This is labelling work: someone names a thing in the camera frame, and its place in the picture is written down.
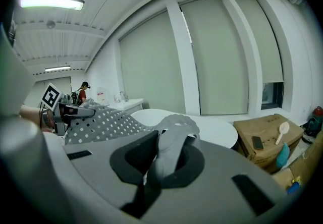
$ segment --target red shirt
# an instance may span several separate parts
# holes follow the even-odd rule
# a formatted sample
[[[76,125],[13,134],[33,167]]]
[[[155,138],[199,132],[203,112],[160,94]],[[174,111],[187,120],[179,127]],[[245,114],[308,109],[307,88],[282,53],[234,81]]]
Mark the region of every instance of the red shirt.
[[[79,100],[82,101],[83,98],[86,98],[85,90],[80,90],[79,92]]]

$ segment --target ceiling beam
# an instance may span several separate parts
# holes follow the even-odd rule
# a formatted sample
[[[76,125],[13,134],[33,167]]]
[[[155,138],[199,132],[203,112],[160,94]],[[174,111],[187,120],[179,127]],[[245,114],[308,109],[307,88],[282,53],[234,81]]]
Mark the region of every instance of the ceiling beam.
[[[85,72],[87,71],[87,69],[90,67],[91,63],[93,62],[95,56],[97,55],[97,53],[102,49],[102,47],[104,46],[105,42],[108,40],[108,38],[116,31],[116,29],[126,20],[128,19],[132,14],[134,14],[137,10],[139,10],[141,7],[143,7],[145,4],[147,4],[148,2],[150,2],[152,0],[143,0],[141,1],[139,4],[137,4],[136,6],[132,7],[130,11],[128,11],[111,29],[110,31],[107,33],[106,37],[97,44],[97,47],[93,50],[93,53],[91,54],[90,57],[90,61],[87,63],[86,67],[85,67]]]
[[[65,23],[55,23],[53,29],[48,29],[45,22],[27,23],[17,25],[17,32],[60,32],[60,33],[75,33],[87,36],[105,38],[106,32],[104,30]]]
[[[39,58],[32,59],[28,61],[24,61],[25,66],[32,65],[42,65],[42,64],[52,64],[52,63],[68,63],[68,62],[89,62],[89,57],[47,57],[47,58]]]
[[[61,71],[61,72],[46,72],[42,74],[34,74],[34,78],[36,81],[44,81],[50,79],[57,79],[57,78],[64,78],[64,77],[71,77],[74,74],[84,74],[83,70],[72,70],[72,71]]]

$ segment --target gray fabric cover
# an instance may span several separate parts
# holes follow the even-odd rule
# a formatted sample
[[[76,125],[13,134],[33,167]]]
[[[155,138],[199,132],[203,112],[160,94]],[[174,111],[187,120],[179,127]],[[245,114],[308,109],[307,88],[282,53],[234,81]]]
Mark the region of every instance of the gray fabric cover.
[[[65,137],[65,145],[111,140],[143,131],[158,130],[161,134],[162,130],[169,129],[172,125],[185,125],[185,133],[200,138],[198,126],[188,116],[170,115],[156,126],[145,126],[124,111],[93,101],[87,101],[82,106],[95,109],[95,115],[73,119]]]

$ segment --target person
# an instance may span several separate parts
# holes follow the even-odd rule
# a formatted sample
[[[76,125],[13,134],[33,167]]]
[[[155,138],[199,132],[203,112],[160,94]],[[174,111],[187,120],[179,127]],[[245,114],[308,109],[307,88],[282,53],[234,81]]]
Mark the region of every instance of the person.
[[[84,81],[82,83],[82,86],[78,89],[79,90],[79,96],[78,96],[78,101],[79,104],[82,104],[85,100],[86,100],[86,93],[85,91],[87,90],[87,88],[91,88],[88,84],[88,82]]]

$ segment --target faucet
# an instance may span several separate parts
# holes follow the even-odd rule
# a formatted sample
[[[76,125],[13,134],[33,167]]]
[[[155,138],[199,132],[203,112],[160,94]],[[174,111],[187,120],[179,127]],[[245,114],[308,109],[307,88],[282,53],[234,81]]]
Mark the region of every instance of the faucet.
[[[125,102],[128,102],[128,96],[125,94],[125,92],[121,91],[119,93],[120,97],[121,97],[121,93],[123,94],[123,97],[125,98]]]

